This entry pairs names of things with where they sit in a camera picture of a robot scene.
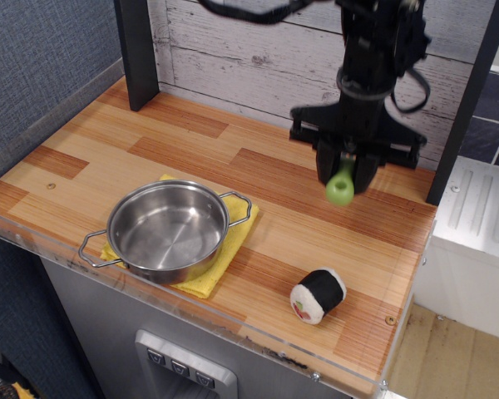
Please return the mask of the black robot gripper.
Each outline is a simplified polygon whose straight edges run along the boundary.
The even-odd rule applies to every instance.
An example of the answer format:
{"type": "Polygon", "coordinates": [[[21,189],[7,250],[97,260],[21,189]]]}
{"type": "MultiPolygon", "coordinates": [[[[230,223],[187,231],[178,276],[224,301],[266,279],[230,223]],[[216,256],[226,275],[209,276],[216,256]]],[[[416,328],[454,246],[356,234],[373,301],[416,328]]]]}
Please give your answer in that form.
{"type": "Polygon", "coordinates": [[[427,138],[394,120],[385,101],[393,90],[379,93],[343,88],[339,100],[320,106],[295,107],[290,138],[316,150],[318,178],[326,185],[339,169],[341,155],[357,156],[353,168],[356,195],[362,194],[387,162],[414,169],[427,138]]]}

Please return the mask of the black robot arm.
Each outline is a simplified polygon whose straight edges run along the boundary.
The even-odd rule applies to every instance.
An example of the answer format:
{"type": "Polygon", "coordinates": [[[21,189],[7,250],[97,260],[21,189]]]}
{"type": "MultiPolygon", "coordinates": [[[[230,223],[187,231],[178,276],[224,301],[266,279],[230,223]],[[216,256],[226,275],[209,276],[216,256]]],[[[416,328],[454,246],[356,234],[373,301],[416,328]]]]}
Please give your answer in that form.
{"type": "Polygon", "coordinates": [[[347,199],[363,193],[378,168],[390,162],[415,168],[427,138],[394,120],[385,101],[409,74],[426,94],[430,86],[415,70],[425,58],[422,1],[340,1],[345,45],[338,69],[337,102],[291,110],[290,137],[316,151],[319,181],[347,199]]]}

